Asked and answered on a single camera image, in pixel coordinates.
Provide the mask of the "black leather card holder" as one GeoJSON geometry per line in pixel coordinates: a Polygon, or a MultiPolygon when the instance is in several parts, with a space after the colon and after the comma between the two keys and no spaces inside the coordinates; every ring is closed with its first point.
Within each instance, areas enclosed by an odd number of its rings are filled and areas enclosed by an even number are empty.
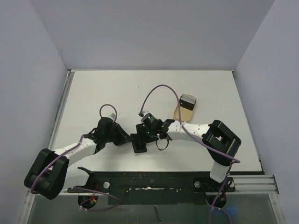
{"type": "Polygon", "coordinates": [[[137,133],[132,133],[130,137],[132,138],[132,146],[133,146],[134,153],[147,152],[146,142],[144,141],[142,135],[139,135],[137,133]]]}

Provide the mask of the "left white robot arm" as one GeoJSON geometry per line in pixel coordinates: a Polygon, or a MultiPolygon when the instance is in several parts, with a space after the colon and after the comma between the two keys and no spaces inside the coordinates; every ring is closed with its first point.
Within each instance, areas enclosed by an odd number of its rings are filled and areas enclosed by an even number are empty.
{"type": "Polygon", "coordinates": [[[40,194],[50,200],[57,197],[63,189],[71,187],[79,186],[83,191],[89,192],[95,186],[94,178],[89,174],[79,178],[78,175],[69,173],[68,167],[98,153],[107,143],[122,146],[132,140],[112,118],[102,117],[97,127],[83,134],[78,142],[56,150],[42,149],[25,177],[24,186],[32,194],[40,194]]]}

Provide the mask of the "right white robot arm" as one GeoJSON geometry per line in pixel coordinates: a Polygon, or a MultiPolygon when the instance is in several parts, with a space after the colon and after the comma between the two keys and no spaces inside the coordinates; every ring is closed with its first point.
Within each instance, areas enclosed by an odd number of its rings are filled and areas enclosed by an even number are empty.
{"type": "Polygon", "coordinates": [[[147,151],[148,143],[158,140],[185,140],[201,144],[211,155],[214,163],[208,179],[209,188],[218,191],[225,185],[225,178],[234,163],[240,161],[235,155],[242,143],[241,139],[223,122],[214,120],[210,124],[180,123],[174,119],[162,121],[151,113],[145,114],[136,125],[137,133],[131,134],[135,153],[147,151]]]}

